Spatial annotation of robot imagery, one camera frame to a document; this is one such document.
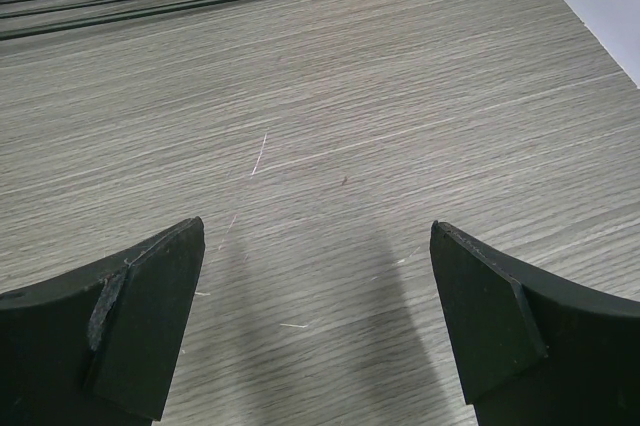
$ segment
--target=wood grain surface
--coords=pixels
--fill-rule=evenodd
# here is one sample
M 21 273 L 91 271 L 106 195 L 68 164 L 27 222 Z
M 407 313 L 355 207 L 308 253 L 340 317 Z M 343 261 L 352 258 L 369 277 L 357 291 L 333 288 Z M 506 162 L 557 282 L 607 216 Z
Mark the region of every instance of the wood grain surface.
M 205 222 L 162 424 L 474 424 L 435 219 L 640 300 L 640 95 L 561 0 L 257 0 L 0 57 L 2 291 Z

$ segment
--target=scratch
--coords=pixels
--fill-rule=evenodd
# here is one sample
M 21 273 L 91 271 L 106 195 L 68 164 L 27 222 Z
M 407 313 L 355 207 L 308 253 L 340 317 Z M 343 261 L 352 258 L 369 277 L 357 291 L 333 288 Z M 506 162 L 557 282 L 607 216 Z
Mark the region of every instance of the scratch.
M 227 234 L 229 234 L 229 231 L 231 231 L 231 228 L 233 227 L 233 223 L 236 222 L 236 218 L 238 217 L 238 215 L 234 215 L 233 219 L 231 220 L 231 224 L 229 225 L 229 227 L 227 228 L 227 232 L 224 233 L 224 236 L 222 237 L 222 241 L 220 241 L 220 246 L 218 246 L 218 251 L 220 251 L 222 249 L 222 245 L 224 244 L 224 240 L 227 237 Z
M 256 174 L 256 170 L 258 169 L 258 164 L 260 164 L 260 158 L 262 157 L 262 153 L 264 152 L 264 144 L 267 142 L 267 133 L 264 133 L 264 139 L 262 140 L 262 147 L 260 148 L 260 154 L 258 154 L 258 160 L 256 161 L 256 165 L 253 167 L 253 171 L 251 171 L 251 177 Z
M 299 329 L 306 329 L 311 325 L 311 323 L 309 324 L 305 324 L 304 326 L 301 326 L 299 324 L 287 324 L 287 323 L 280 323 L 280 326 L 285 326 L 287 328 L 299 328 Z
M 402 131 L 395 131 L 393 133 L 389 133 L 389 134 L 385 134 L 382 136 L 377 136 L 375 138 L 369 138 L 369 139 L 365 139 L 364 141 L 358 141 L 357 143 L 352 143 L 352 144 L 347 144 L 345 146 L 340 146 L 339 148 L 334 148 L 334 149 L 330 149 L 327 151 L 322 151 L 320 153 L 315 153 L 315 154 L 311 154 L 309 156 L 304 156 L 302 158 L 297 158 L 291 161 L 285 161 L 283 163 L 280 164 L 274 164 L 272 166 L 267 166 L 266 168 L 263 168 L 260 171 L 260 174 L 266 172 L 266 171 L 272 171 L 274 169 L 282 169 L 282 168 L 286 168 L 289 166 L 292 166 L 294 164 L 298 164 L 298 163 L 302 163 L 302 162 L 308 162 L 314 159 L 318 159 L 321 158 L 323 156 L 328 156 L 328 155 L 333 155 L 335 153 L 339 153 L 342 151 L 348 151 L 350 149 L 354 149 L 354 148 L 358 148 L 360 146 L 364 146 L 365 144 L 371 144 L 371 143 L 375 143 L 377 141 L 384 141 L 386 139 L 391 139 L 391 138 L 395 138 L 396 136 L 403 136 L 406 135 L 408 133 L 413 133 L 414 131 L 420 131 L 422 129 L 427 129 L 427 128 L 432 128 L 434 126 L 440 125 L 440 124 L 444 124 L 444 123 L 449 123 L 451 121 L 454 121 L 456 118 L 445 118 L 442 120 L 438 120 L 438 121 L 433 121 L 430 123 L 426 123 L 426 124 L 421 124 L 419 126 L 413 126 L 411 128 L 407 128 L 407 129 L 403 129 Z
M 422 246 L 418 246 L 418 247 L 413 251 L 413 253 L 411 253 L 409 256 L 407 256 L 406 258 L 401 259 L 400 261 L 396 261 L 396 264 L 402 264 L 402 263 L 404 263 L 407 259 L 411 259 L 411 256 L 413 256 L 414 254 L 416 254 L 416 253 L 420 250 L 420 248 L 421 248 L 421 247 L 422 247 Z

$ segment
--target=light gray laminate surface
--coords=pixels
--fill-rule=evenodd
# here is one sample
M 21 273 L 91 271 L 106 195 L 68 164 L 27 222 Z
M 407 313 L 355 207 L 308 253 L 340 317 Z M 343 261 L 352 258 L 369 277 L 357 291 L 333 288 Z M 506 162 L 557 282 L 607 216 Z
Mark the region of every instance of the light gray laminate surface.
M 640 300 L 640 94 L 562 0 L 257 0 L 0 54 L 0 290 L 205 222 L 162 424 L 474 424 L 434 219 Z

